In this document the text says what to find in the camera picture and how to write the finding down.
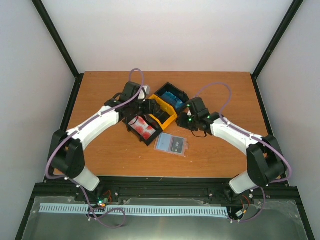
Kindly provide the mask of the black vip credit card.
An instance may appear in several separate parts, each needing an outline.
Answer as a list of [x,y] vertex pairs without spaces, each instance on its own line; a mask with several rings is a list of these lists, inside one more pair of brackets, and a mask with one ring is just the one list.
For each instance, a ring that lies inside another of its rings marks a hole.
[[174,154],[183,155],[186,148],[186,139],[179,136],[173,136],[170,151]]

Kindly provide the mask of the pink card holder wallet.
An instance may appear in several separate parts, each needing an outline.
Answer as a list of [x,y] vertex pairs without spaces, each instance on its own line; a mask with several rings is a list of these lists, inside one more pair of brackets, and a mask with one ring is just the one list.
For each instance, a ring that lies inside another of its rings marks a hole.
[[156,151],[177,156],[184,156],[188,148],[189,145],[186,138],[164,132],[158,136],[154,146]]

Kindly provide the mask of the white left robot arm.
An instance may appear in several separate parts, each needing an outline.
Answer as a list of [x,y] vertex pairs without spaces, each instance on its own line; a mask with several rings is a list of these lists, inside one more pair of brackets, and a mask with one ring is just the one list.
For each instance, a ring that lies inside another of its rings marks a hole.
[[160,109],[154,99],[148,99],[148,85],[127,82],[97,113],[68,131],[57,130],[49,150],[45,175],[48,179],[65,178],[86,189],[92,201],[103,198],[104,188],[100,179],[86,166],[84,151],[104,131],[122,120],[153,114]]

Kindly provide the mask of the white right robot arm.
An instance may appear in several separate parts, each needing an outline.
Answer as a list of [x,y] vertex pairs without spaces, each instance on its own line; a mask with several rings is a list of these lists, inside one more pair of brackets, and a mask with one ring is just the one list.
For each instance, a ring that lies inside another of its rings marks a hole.
[[230,180],[228,187],[241,194],[256,187],[277,183],[285,172],[290,173],[288,161],[273,135],[253,134],[230,122],[221,113],[210,113],[200,97],[187,101],[177,120],[179,127],[191,132],[202,131],[205,136],[220,138],[246,156],[247,170]]

